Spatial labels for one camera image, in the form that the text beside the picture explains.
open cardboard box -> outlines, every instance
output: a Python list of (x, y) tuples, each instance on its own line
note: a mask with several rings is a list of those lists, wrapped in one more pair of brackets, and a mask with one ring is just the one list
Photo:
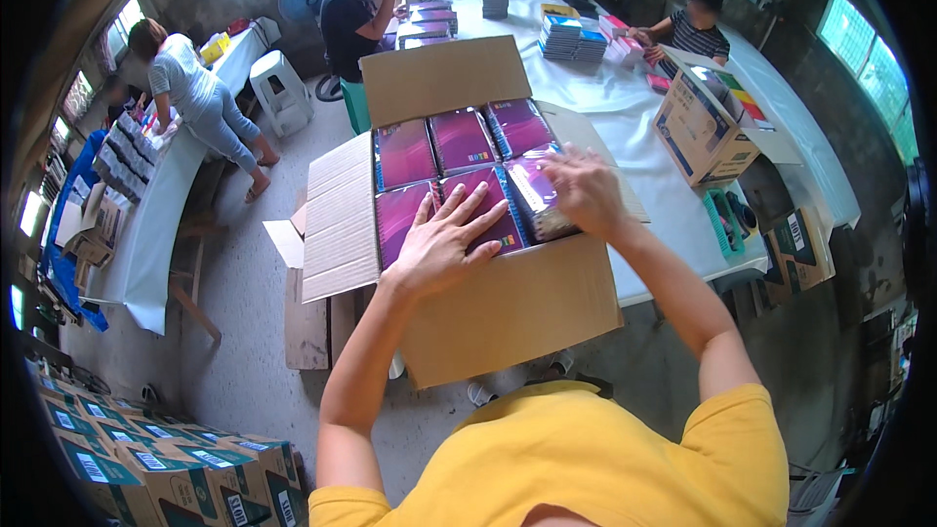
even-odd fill
[[(363, 58), (361, 66), (376, 127), (531, 97), (510, 36), (379, 53)], [(602, 146), (582, 115), (546, 102), (538, 106), (560, 142), (585, 138)], [(605, 150), (600, 154), (610, 157)], [(309, 165), (304, 303), (381, 276), (373, 163), (372, 137), (365, 133)], [(630, 191), (623, 176), (621, 181)], [(630, 205), (640, 208), (630, 197)], [(425, 300), (400, 349), (410, 380), (423, 388), (541, 357), (622, 325), (605, 243), (580, 234), (498, 255), (461, 284)]]
[(651, 124), (687, 183), (732, 182), (762, 152), (774, 163), (803, 163), (736, 76), (705, 56), (662, 47), (677, 73)]

white plastic stool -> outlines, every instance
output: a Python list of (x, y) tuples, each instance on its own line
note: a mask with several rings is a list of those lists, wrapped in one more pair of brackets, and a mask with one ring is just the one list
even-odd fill
[[(271, 76), (276, 76), (286, 89), (279, 94), (274, 94), (274, 88), (270, 85)], [(310, 122), (316, 117), (316, 111), (309, 103), (309, 90), (289, 65), (289, 60), (283, 57), (282, 51), (271, 51), (250, 66), (250, 85), (254, 88), (254, 94), (257, 95), (261, 108), (270, 117), (274, 132), (278, 137), (283, 136), (283, 123), (278, 116), (291, 104), (290, 99), (296, 102)]]

light blue pants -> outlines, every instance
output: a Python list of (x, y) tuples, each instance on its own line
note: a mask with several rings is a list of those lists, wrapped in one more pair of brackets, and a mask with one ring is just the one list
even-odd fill
[(250, 173), (257, 167), (253, 153), (238, 137), (253, 142), (261, 134), (261, 129), (241, 114), (231, 90), (221, 80), (217, 81), (202, 115), (186, 124), (205, 145), (236, 162), (241, 169)]

black t-shirt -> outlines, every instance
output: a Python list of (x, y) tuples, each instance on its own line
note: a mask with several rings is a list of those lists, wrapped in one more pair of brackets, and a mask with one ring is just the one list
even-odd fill
[(113, 123), (117, 120), (117, 117), (121, 116), (125, 110), (133, 110), (137, 105), (137, 100), (143, 96), (143, 90), (137, 88), (136, 86), (127, 86), (127, 96), (126, 102), (123, 104), (118, 104), (116, 106), (108, 106), (108, 120)]
[(322, 39), (325, 60), (346, 82), (360, 83), (358, 59), (375, 52), (378, 41), (359, 35), (358, 29), (374, 18), (373, 5), (362, 0), (322, 0)]

slipper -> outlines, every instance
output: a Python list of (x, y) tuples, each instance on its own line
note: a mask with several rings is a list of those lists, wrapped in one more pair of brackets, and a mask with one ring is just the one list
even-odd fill
[(257, 165), (259, 165), (260, 167), (273, 167), (273, 166), (276, 165), (279, 161), (280, 161), (280, 156), (279, 156), (279, 155), (276, 156), (276, 161), (264, 161), (264, 158), (261, 157), (261, 158), (257, 161)]
[(267, 185), (263, 186), (259, 192), (254, 189), (254, 186), (250, 186), (250, 189), (247, 190), (247, 195), (244, 196), (244, 203), (253, 204), (255, 201), (257, 201), (257, 198), (261, 197), (261, 194), (266, 192), (267, 188), (270, 187), (271, 181), (272, 180), (268, 180)]

